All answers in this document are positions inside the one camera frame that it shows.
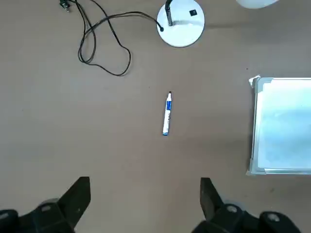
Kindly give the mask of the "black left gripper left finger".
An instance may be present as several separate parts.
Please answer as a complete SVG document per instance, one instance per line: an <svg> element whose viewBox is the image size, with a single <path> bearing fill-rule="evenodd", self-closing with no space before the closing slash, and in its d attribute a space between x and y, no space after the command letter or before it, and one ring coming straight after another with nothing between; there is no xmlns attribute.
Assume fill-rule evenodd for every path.
<svg viewBox="0 0 311 233"><path fill-rule="evenodd" d="M17 210L0 211L2 233L73 233L91 201L90 177L82 176L58 199L41 203L19 216Z"/></svg>

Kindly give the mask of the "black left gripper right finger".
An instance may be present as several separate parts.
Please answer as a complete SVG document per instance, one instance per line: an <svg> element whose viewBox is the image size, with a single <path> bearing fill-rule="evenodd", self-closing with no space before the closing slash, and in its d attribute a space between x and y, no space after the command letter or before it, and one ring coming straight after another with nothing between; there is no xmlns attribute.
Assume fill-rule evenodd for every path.
<svg viewBox="0 0 311 233"><path fill-rule="evenodd" d="M205 216L194 233L297 233L286 215L266 211L256 217L233 203L224 203L210 178L200 179L200 205Z"/></svg>

